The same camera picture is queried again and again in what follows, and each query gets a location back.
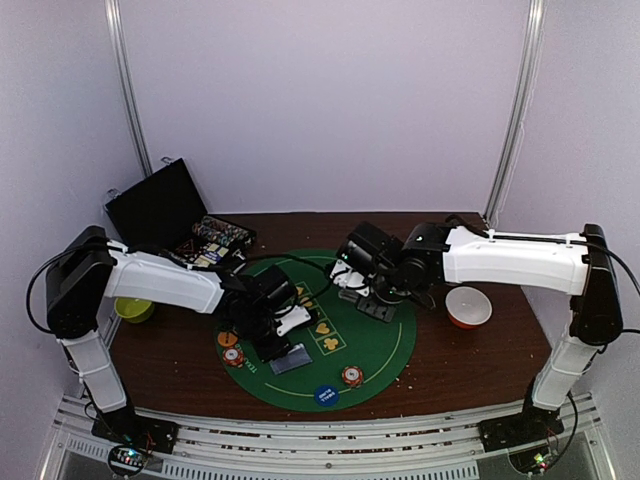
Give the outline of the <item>grey card deck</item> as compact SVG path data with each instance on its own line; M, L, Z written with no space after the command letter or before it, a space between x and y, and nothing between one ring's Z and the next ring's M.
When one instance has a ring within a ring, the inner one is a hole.
M351 303L356 303L361 295L356 291L343 289L339 292L339 297Z

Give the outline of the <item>red poker chip stack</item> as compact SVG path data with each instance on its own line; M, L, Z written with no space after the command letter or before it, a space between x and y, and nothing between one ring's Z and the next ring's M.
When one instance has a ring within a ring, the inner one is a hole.
M356 388L364 382L364 373L358 366L347 366L343 369L341 378L349 388Z

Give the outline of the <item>dealt blue playing cards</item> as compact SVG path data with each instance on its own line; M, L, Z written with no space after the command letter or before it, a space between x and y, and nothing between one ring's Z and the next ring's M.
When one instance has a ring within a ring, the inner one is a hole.
M295 344L284 356L269 362L274 375L282 375L313 362L303 343Z

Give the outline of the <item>orange big blind button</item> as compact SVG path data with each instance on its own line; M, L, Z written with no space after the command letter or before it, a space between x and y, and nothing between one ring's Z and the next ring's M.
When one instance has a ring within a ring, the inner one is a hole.
M238 337L230 331L220 332L217 335L217 342L222 348L230 348L236 345Z

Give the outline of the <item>blue small blind button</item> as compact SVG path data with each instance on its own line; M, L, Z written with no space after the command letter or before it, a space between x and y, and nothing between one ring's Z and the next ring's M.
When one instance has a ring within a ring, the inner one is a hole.
M339 390L332 385L320 385L314 391L314 401L321 407L332 407L340 400Z

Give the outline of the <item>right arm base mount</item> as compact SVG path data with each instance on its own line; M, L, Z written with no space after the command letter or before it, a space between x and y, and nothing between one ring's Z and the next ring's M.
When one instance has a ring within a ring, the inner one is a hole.
M526 407L513 415L483 420L478 431L484 451L493 452L545 440L549 433L561 434L564 425L558 410Z

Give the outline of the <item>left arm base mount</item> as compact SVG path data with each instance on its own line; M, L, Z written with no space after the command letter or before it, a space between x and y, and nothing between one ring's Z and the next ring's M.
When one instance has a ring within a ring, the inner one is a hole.
M98 410L91 433L144 453L171 454L178 431L179 426L175 422L141 416L124 408L109 413Z

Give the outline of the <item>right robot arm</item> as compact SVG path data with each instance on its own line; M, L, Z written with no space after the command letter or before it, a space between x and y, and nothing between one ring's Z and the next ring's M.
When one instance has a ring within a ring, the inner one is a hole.
M550 426L550 411L561 407L596 353L622 334L615 259L595 224L564 235L500 233L450 215L418 224L404 241L360 223L338 249L329 277L376 306L417 300L441 284L495 283L568 295L571 320L533 380L530 405L513 419L513 433L530 442Z

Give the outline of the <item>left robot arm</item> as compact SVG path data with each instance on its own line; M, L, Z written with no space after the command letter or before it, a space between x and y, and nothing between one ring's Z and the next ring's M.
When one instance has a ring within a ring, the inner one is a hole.
M76 368L106 429L123 444L137 442L144 424L99 332L104 303L120 298L218 314L270 362L289 353L290 331L311 320L296 286L278 266L240 273L243 261L189 263L155 245L127 246L90 225L34 274L45 281L46 323Z

